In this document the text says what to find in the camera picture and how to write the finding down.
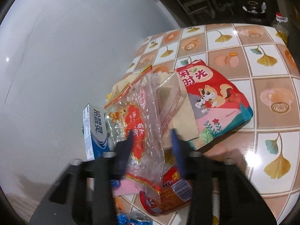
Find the red drink can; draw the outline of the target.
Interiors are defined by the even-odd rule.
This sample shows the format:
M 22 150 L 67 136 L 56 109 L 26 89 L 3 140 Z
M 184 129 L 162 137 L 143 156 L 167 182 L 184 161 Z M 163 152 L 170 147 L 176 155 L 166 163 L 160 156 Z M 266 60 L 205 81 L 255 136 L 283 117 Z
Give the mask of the red drink can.
M 154 199 L 141 191 L 142 208 L 152 216 L 167 215 L 187 206 L 192 198 L 192 182 L 183 179 L 177 166 L 173 165 L 163 175 L 160 198 Z

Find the red squirrel snack bag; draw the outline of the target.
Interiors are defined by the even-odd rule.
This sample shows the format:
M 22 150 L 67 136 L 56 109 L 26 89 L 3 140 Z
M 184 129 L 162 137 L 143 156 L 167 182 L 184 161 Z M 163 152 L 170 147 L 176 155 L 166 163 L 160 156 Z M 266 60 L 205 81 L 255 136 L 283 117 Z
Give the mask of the red squirrel snack bag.
M 195 149 L 252 119 L 253 110 L 244 94 L 203 60 L 178 67 L 176 72 L 184 83 L 199 131 L 192 141 Z

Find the cooking oil bottle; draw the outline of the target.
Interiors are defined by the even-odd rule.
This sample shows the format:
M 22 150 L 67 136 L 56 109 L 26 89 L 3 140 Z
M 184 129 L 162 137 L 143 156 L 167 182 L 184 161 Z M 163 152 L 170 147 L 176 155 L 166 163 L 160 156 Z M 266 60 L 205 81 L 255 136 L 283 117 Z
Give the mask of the cooking oil bottle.
M 289 36 L 289 32 L 286 25 L 287 22 L 288 22 L 288 17 L 284 17 L 280 12 L 277 12 L 276 17 L 271 24 L 272 27 L 274 27 L 277 31 L 276 36 L 280 37 L 286 45 L 288 44 L 288 36 Z

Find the blue white toothpaste box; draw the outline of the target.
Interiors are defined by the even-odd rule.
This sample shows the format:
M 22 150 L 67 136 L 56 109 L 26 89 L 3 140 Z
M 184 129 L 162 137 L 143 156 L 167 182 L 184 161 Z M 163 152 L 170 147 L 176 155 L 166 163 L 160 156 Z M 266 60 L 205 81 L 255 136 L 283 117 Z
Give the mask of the blue white toothpaste box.
M 86 105 L 83 110 L 83 134 L 88 161 L 110 151 L 103 107 Z

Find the blue plastic wrapper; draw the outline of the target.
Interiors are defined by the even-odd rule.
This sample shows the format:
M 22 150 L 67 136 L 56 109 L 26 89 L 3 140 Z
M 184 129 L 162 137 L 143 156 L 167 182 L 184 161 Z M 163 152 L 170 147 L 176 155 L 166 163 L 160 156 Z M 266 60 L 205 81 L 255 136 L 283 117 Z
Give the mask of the blue plastic wrapper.
M 153 220 L 138 211 L 117 215 L 119 225 L 153 225 Z

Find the pink sponge cloth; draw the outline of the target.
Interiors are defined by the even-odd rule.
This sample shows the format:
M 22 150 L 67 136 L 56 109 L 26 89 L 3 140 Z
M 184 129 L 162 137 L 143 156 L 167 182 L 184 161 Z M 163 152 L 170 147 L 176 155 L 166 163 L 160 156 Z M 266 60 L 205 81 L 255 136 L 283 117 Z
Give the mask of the pink sponge cloth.
M 142 184 L 127 177 L 122 180 L 112 180 L 111 186 L 115 197 L 139 194 L 139 192 L 143 190 Z

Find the clear red snack bag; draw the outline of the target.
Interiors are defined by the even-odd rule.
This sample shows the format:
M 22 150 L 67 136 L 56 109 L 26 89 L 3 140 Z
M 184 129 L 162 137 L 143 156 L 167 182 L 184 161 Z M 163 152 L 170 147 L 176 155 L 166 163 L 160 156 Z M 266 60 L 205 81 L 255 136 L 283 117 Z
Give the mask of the clear red snack bag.
M 157 74 L 152 66 L 117 83 L 104 107 L 109 142 L 115 145 L 133 135 L 125 176 L 160 200 L 165 163 L 163 135 L 181 106 L 175 72 Z

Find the dark ceramic jar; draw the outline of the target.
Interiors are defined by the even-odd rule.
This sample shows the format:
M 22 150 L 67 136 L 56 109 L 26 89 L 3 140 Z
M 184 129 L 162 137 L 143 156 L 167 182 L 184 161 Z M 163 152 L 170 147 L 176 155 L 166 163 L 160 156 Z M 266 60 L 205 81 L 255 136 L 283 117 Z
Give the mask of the dark ceramic jar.
M 266 12 L 266 3 L 262 2 L 260 4 L 257 1 L 248 1 L 245 5 L 242 6 L 242 9 L 247 13 L 263 14 Z

